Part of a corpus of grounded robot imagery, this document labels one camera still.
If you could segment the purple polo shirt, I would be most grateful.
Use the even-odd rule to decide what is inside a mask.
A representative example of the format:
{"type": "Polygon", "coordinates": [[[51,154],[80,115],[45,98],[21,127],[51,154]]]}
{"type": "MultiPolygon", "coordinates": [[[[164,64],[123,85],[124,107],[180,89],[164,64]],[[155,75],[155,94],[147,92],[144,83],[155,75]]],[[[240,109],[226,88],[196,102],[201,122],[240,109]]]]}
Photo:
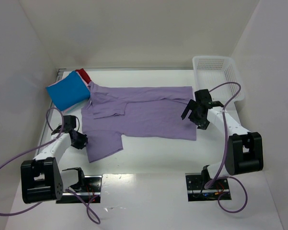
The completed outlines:
{"type": "Polygon", "coordinates": [[[122,136],[196,140],[196,125],[181,115],[193,98],[192,87],[109,88],[91,82],[82,108],[89,162],[123,150],[122,136]]]}

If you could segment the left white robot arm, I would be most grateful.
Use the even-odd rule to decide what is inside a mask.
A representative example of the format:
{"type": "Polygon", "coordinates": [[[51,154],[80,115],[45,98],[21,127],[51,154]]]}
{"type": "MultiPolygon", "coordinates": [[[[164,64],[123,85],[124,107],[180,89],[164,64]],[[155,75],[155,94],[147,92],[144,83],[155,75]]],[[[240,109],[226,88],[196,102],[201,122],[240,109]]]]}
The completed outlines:
{"type": "Polygon", "coordinates": [[[79,119],[74,115],[63,118],[63,125],[51,133],[51,143],[32,160],[21,164],[22,199],[26,204],[60,200],[63,181],[58,162],[69,147],[81,150],[88,143],[87,136],[76,129],[79,119]]]}

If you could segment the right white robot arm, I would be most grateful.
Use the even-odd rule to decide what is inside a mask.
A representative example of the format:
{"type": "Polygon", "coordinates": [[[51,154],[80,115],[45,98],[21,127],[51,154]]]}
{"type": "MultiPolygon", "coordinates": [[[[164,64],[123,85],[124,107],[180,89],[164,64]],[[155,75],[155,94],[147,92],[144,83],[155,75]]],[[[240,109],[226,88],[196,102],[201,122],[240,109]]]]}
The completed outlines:
{"type": "Polygon", "coordinates": [[[207,89],[195,92],[181,118],[206,130],[214,125],[225,137],[224,156],[219,163],[203,167],[204,188],[209,189],[217,179],[261,171],[264,167],[262,136],[241,126],[220,101],[213,101],[207,89]]]}

